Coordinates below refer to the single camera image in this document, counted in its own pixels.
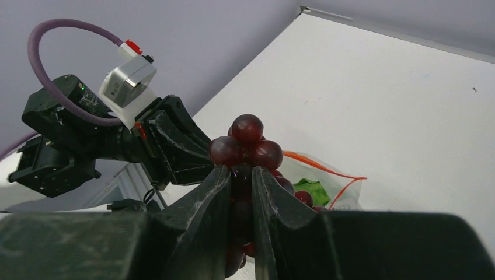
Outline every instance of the grape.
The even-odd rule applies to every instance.
[[[211,141],[209,153],[216,165],[230,167],[240,162],[240,144],[232,137],[222,136]]]
[[[328,211],[328,209],[323,206],[313,206],[313,210],[316,211],[316,213]]]
[[[241,163],[231,167],[231,197],[235,200],[251,199],[251,166]]]
[[[229,244],[227,246],[227,254],[225,259],[225,278],[229,278],[239,270],[242,264],[242,248],[241,246]]]
[[[246,254],[252,258],[255,257],[255,244],[254,244],[254,242],[251,242],[248,245],[242,246],[242,249],[244,251],[244,254]]]
[[[307,191],[298,191],[294,194],[302,203],[306,204],[309,207],[313,207],[313,197]]]
[[[278,170],[272,170],[270,171],[270,173],[273,175],[273,177],[284,177]]]
[[[229,208],[229,240],[245,245],[254,239],[253,204],[250,201],[234,201]]]
[[[255,115],[240,115],[232,123],[232,135],[243,143],[256,143],[263,136],[263,123]]]
[[[263,166],[269,170],[277,169],[282,164],[283,157],[282,148],[270,140],[256,143],[251,154],[251,159],[256,166]]]
[[[292,195],[294,195],[295,193],[295,188],[294,188],[294,185],[289,181],[287,180],[286,178],[284,177],[275,177],[275,179],[277,180],[277,182],[279,183],[279,185],[286,191],[288,191],[289,193],[291,193]]]
[[[239,269],[243,268],[246,265],[248,258],[246,258],[246,254],[242,254],[242,263],[240,264]]]

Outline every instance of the green object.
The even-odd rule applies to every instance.
[[[313,197],[314,206],[326,206],[330,202],[330,197],[319,181],[311,181],[303,178],[301,181],[295,183],[294,187],[295,191],[307,191],[310,193]]]

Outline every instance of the red clip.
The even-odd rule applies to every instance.
[[[144,128],[140,122],[135,123],[134,126],[138,129],[142,139],[148,139],[148,136],[146,136],[146,132],[144,132]]]
[[[127,40],[126,41],[126,44],[133,50],[135,51],[137,54],[142,54],[142,51],[141,51],[141,48],[139,48],[138,45],[136,45],[135,42],[131,41],[131,40]]]

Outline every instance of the cable connector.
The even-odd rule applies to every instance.
[[[141,55],[142,50],[135,42],[131,40],[127,40],[123,42],[122,45],[119,46],[118,54],[120,55],[121,58],[124,58],[126,61],[129,61],[132,58]]]

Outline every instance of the wall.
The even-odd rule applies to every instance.
[[[0,149],[30,131],[20,116],[28,96],[41,88],[27,60],[27,38],[38,23],[73,18],[133,39],[155,58],[151,83],[160,96],[180,96],[191,114],[198,112],[265,46],[295,19],[296,0],[3,0],[0,1]],[[51,78],[75,74],[98,90],[106,73],[121,63],[117,48],[82,30],[46,34],[41,59]],[[104,176],[87,183],[101,188],[123,167],[98,162]],[[77,208],[75,195],[64,209]]]
[[[299,3],[393,32],[495,56],[493,0],[299,0]]]

